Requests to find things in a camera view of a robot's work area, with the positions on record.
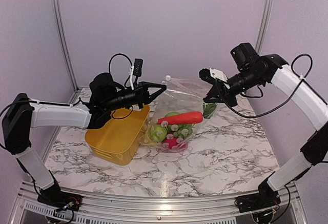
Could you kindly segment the green apple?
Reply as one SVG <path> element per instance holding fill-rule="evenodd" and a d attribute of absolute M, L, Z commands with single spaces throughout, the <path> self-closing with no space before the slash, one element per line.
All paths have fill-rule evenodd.
<path fill-rule="evenodd" d="M 172 116 L 176 116 L 176 115 L 180 115 L 179 112 L 170 112 L 168 114 L 165 115 L 165 117 L 172 117 Z"/>

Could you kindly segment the clear zip top bag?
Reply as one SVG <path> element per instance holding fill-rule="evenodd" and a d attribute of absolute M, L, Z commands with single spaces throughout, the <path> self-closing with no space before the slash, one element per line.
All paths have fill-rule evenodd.
<path fill-rule="evenodd" d="M 167 75 L 162 84 L 167 89 L 156 99 L 151 121 L 139 142 L 163 152 L 180 152 L 214 115 L 217 104 L 203 101 L 211 86 L 199 80 Z"/>

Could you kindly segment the red apple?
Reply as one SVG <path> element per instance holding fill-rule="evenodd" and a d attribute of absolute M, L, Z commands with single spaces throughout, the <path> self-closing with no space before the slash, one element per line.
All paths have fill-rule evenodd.
<path fill-rule="evenodd" d="M 182 138 L 174 137 L 173 139 L 165 139 L 162 142 L 162 147 L 169 152 L 179 152 L 185 150 L 188 143 Z"/>

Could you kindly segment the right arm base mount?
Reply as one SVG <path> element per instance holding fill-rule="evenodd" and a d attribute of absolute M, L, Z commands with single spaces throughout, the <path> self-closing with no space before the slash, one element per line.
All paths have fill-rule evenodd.
<path fill-rule="evenodd" d="M 261 197 L 259 193 L 238 196 L 234 201 L 240 213 L 260 210 L 280 203 L 281 200 L 277 194 L 274 194 L 273 197 Z"/>

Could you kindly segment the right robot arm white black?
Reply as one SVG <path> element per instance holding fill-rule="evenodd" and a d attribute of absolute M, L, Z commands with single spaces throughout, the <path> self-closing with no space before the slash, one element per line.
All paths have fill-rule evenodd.
<path fill-rule="evenodd" d="M 260 56 L 250 43 L 241 43 L 231 50 L 231 56 L 239 72 L 230 78 L 213 68 L 199 71 L 200 79 L 212 84 L 203 99 L 205 103 L 224 103 L 233 110 L 237 95 L 255 86 L 272 84 L 288 96 L 288 101 L 303 112 L 315 129 L 300 152 L 259 185 L 258 193 L 236 198 L 239 207 L 254 204 L 264 208 L 279 201 L 281 188 L 323 162 L 327 154 L 327 102 L 306 82 L 306 75 L 297 74 L 277 54 Z"/>

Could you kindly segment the green grape bunch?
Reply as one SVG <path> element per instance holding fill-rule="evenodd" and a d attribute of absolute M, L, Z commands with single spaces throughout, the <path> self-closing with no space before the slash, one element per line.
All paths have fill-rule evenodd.
<path fill-rule="evenodd" d="M 183 137 L 186 138 L 193 132 L 192 124 L 185 125 L 168 125 L 167 130 L 173 134 L 174 137 Z"/>

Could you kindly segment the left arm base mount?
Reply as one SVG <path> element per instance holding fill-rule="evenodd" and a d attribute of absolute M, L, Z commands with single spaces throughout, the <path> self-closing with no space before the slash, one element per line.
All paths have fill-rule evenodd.
<path fill-rule="evenodd" d="M 61 210 L 64 210 L 64 206 L 68 205 L 70 202 L 73 202 L 73 206 L 68 207 L 68 209 L 78 211 L 82 201 L 82 196 L 68 192 L 60 192 L 59 194 L 54 194 L 49 197 L 39 195 L 37 201 L 46 205 L 57 207 Z"/>

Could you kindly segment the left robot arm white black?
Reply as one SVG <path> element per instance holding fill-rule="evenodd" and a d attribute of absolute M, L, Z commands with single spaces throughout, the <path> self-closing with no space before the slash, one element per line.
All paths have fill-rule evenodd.
<path fill-rule="evenodd" d="M 20 166 L 40 187 L 40 195 L 54 206 L 61 206 L 65 195 L 56 179 L 32 149 L 30 130 L 45 126 L 74 126 L 100 129 L 112 112 L 134 105 L 143 108 L 166 90 L 166 85 L 140 82 L 129 88 L 115 82 L 109 72 L 101 73 L 90 83 L 90 100 L 82 104 L 49 103 L 30 99 L 25 93 L 16 96 L 2 112 L 3 148 L 15 156 Z"/>

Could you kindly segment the orange carrot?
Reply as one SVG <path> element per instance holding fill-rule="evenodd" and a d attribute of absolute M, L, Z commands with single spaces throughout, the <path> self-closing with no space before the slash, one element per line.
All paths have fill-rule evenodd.
<path fill-rule="evenodd" d="M 185 124 L 199 124 L 203 122 L 203 115 L 201 112 L 187 112 L 172 117 L 163 117 L 157 120 L 157 124 L 167 125 L 185 125 Z"/>

